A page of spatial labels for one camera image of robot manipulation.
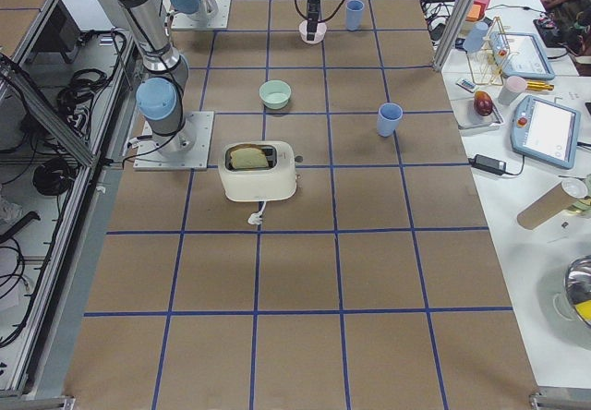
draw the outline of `metal base plate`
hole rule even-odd
[[[190,112],[187,122],[197,131],[197,138],[193,148],[179,153],[162,155],[153,151],[156,146],[151,140],[140,142],[138,154],[149,152],[146,156],[138,157],[133,167],[136,170],[206,170],[210,155],[211,132],[213,131],[213,112]],[[151,135],[148,123],[144,124],[142,135]]]
[[[230,3],[232,0],[215,0],[218,5],[218,14],[207,21],[198,21],[191,19],[182,13],[176,14],[173,19],[171,30],[190,31],[190,30],[218,30],[228,27],[228,18],[230,17]],[[163,0],[166,12],[171,9],[170,0]]]

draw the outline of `metal bowl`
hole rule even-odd
[[[591,255],[577,259],[566,271],[566,297],[578,316],[591,328]]]

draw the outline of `toaster cord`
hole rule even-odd
[[[263,201],[262,207],[256,213],[252,213],[248,218],[248,223],[250,225],[261,225],[262,224],[262,213],[265,211],[265,207],[267,207],[267,201]]]

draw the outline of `blue joint cap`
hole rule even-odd
[[[140,111],[151,121],[167,118],[175,109],[176,100],[175,84],[164,78],[150,78],[136,92]]]
[[[176,11],[186,15],[197,13],[201,7],[201,0],[170,0],[170,3]]]

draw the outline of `white table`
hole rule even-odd
[[[541,9],[539,0],[491,0],[490,5],[530,6]],[[536,32],[532,23],[537,13],[519,8],[498,8],[487,12],[501,16],[507,31]],[[549,54],[563,52],[554,49]],[[528,92],[581,112],[579,140],[591,141],[591,115],[585,102],[591,101],[591,78],[578,77],[568,57],[552,61],[557,77],[550,92]],[[452,51],[442,75],[452,108],[464,115],[473,95],[455,84],[469,78],[464,52]],[[500,87],[487,86],[496,102]],[[509,107],[497,105],[505,124],[494,130],[461,130],[467,156],[487,155],[507,162],[507,171],[516,173],[522,157],[512,151],[509,138],[511,120],[519,97]],[[591,390],[591,330],[579,320],[566,320],[553,306],[554,296],[563,291],[564,274],[575,259],[591,254],[591,218],[560,213],[533,231],[525,230],[517,214],[554,187],[558,175],[586,176],[591,173],[591,151],[578,149],[572,170],[525,159],[525,169],[517,177],[500,177],[473,169],[476,187],[487,217],[492,239],[513,303],[538,386]]]

